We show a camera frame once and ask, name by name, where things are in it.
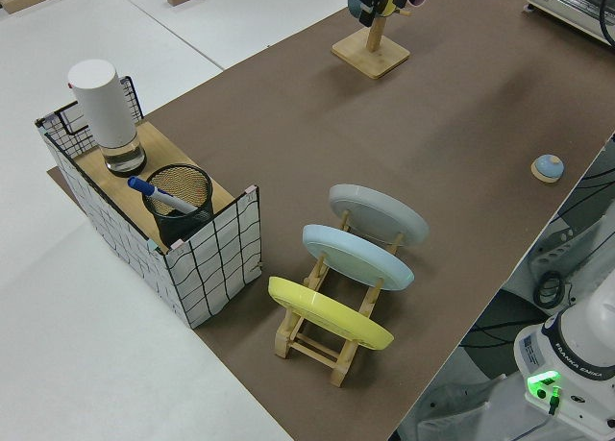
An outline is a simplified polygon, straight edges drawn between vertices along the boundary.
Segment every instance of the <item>white floor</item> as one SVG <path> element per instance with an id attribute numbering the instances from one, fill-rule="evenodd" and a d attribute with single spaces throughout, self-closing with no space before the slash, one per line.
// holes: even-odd
<path id="1" fill-rule="evenodd" d="M 0 10 L 3 439 L 276 440 L 288 435 L 108 248 L 46 171 L 35 119 L 103 58 L 147 113 L 346 0 L 49 0 Z"/>

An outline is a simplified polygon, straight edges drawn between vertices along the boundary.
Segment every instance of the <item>white cylindrical container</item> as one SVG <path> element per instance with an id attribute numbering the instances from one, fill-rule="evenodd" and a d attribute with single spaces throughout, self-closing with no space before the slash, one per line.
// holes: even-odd
<path id="1" fill-rule="evenodd" d="M 111 63 L 85 60 L 68 71 L 68 84 L 111 173 L 127 177 L 145 165 L 145 152 L 124 90 Z"/>

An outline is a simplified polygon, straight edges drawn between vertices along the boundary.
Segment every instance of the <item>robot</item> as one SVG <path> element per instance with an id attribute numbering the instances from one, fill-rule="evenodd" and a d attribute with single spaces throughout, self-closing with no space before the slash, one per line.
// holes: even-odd
<path id="1" fill-rule="evenodd" d="M 591 296 L 521 330 L 514 354 L 530 404 L 590 439 L 615 439 L 615 271 Z"/>

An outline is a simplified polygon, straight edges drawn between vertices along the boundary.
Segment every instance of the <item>blue marker cap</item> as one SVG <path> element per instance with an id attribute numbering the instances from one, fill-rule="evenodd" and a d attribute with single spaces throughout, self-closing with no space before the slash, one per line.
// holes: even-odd
<path id="1" fill-rule="evenodd" d="M 131 177 L 130 179 L 128 179 L 128 186 L 132 189 L 140 191 L 145 196 L 151 196 L 154 191 L 156 191 L 155 186 L 153 186 L 152 184 L 148 184 L 139 177 Z"/>

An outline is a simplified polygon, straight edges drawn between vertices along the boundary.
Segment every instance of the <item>pencil holder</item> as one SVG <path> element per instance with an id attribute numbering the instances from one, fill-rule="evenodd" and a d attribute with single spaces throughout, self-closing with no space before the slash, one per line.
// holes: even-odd
<path id="1" fill-rule="evenodd" d="M 154 215 L 160 240 L 170 247 L 178 239 L 187 240 L 213 218 L 209 175 L 190 164 L 170 164 L 158 169 L 147 182 L 196 207 L 183 213 L 151 196 L 143 195 L 143 204 Z"/>

